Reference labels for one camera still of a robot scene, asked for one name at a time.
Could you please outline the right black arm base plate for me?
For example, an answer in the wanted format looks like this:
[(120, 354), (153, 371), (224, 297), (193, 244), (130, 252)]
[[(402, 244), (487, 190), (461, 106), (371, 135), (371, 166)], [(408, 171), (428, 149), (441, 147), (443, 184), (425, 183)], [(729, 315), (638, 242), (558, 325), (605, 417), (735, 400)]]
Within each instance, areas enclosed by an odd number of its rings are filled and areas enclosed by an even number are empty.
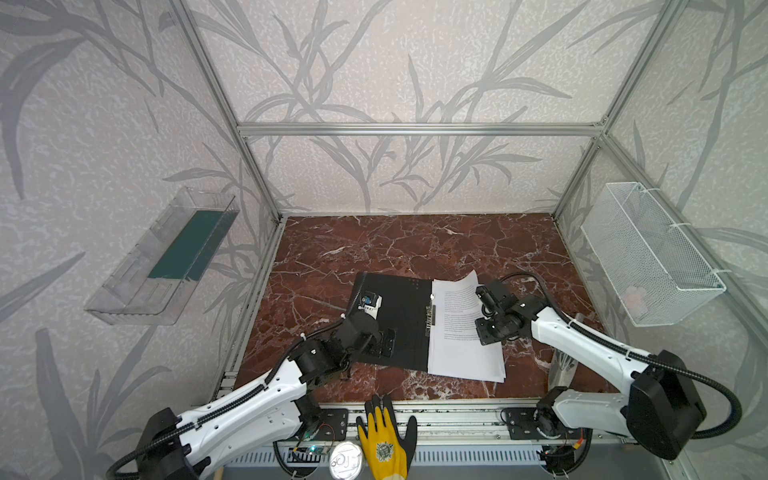
[(574, 443), (583, 438), (581, 429), (567, 427), (549, 408), (508, 407), (501, 410), (501, 420), (511, 440)]

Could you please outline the black folder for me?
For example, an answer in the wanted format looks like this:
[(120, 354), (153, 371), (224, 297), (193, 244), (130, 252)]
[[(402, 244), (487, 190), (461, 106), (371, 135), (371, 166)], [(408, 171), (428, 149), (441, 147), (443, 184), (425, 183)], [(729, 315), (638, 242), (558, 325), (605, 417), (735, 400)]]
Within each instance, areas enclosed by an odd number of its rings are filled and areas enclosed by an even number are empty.
[(378, 330), (393, 328), (397, 332), (391, 358), (361, 355), (361, 361), (428, 373), (430, 336), (425, 336), (425, 308), (432, 304), (433, 281), (368, 272), (357, 274), (348, 307), (359, 310), (360, 296), (366, 291), (380, 295), (383, 303), (376, 319)]

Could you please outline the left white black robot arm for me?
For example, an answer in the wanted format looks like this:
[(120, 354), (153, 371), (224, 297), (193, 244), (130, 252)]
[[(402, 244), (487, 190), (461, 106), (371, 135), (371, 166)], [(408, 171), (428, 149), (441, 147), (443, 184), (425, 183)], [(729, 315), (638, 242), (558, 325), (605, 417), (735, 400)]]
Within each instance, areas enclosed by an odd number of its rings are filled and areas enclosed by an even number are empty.
[(166, 408), (147, 422), (133, 452), (108, 479), (203, 479), (236, 457), (288, 440), (317, 421), (313, 390), (341, 377), (382, 334), (364, 310), (298, 338), (261, 377), (180, 415)]

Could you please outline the printed paper back underneath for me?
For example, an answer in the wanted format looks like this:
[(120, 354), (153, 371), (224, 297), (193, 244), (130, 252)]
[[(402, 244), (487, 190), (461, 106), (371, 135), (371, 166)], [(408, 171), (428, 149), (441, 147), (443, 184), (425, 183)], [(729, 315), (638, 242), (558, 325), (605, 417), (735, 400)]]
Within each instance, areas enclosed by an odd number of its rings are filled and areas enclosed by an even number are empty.
[(500, 344), (483, 345), (475, 321), (482, 317), (479, 286), (472, 271), (459, 281), (432, 282), (427, 372), (431, 375), (502, 383), (506, 371)]

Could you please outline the yellow black work glove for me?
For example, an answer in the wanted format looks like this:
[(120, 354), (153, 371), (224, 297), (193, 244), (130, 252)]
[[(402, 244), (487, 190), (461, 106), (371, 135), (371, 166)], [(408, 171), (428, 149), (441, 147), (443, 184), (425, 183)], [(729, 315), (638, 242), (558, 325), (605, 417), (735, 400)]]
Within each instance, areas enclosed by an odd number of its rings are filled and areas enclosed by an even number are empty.
[(356, 425), (361, 448), (373, 478), (406, 479), (417, 446), (416, 417), (409, 417), (405, 436), (401, 436), (389, 395), (373, 395), (365, 402), (364, 410), (366, 421), (357, 417)]

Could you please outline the clear plastic tray green base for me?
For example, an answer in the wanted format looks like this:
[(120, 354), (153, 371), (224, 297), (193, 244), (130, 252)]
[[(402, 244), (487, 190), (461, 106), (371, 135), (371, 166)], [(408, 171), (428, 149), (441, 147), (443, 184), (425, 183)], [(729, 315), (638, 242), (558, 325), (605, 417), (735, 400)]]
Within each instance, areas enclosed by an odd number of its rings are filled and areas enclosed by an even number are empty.
[(85, 311), (109, 325), (175, 324), (239, 212), (233, 194), (181, 188)]

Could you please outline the silver metal folder clip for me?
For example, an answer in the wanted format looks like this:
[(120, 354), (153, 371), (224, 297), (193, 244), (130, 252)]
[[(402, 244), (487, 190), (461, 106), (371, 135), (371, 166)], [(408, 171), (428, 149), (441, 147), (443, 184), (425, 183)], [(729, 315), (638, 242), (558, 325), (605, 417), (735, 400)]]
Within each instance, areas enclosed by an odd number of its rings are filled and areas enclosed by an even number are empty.
[(435, 325), (436, 307), (432, 304), (425, 308), (425, 336), (429, 337), (431, 329)]

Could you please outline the small green circuit board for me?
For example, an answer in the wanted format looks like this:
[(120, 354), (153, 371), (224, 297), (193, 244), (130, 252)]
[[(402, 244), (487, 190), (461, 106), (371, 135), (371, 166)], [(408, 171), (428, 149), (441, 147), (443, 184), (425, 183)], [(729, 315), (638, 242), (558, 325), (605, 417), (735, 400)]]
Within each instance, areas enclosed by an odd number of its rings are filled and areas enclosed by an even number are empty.
[(292, 463), (322, 463), (327, 460), (329, 453), (328, 445), (312, 444), (293, 448), (288, 458)]

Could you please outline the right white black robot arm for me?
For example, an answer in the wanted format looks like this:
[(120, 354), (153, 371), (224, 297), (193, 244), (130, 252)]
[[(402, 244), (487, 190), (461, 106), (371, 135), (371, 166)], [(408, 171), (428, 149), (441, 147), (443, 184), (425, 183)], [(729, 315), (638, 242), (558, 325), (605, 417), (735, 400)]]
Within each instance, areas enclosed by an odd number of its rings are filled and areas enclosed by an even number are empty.
[(722, 436), (742, 419), (741, 402), (728, 387), (689, 370), (670, 351), (652, 354), (628, 346), (566, 315), (547, 290), (518, 298), (504, 279), (497, 279), (479, 285), (475, 293), (482, 311), (475, 324), (483, 345), (531, 338), (586, 366), (615, 389), (551, 388), (532, 415), (547, 438), (568, 430), (604, 431), (674, 460), (689, 441)]

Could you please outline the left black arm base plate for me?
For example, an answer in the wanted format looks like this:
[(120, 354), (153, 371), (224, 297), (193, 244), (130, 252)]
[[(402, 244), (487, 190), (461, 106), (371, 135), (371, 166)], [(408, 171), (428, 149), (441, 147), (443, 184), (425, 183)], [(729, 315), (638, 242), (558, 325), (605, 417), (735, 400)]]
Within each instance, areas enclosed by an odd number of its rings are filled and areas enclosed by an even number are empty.
[(344, 441), (347, 437), (349, 410), (345, 408), (321, 408), (308, 423), (305, 440)]

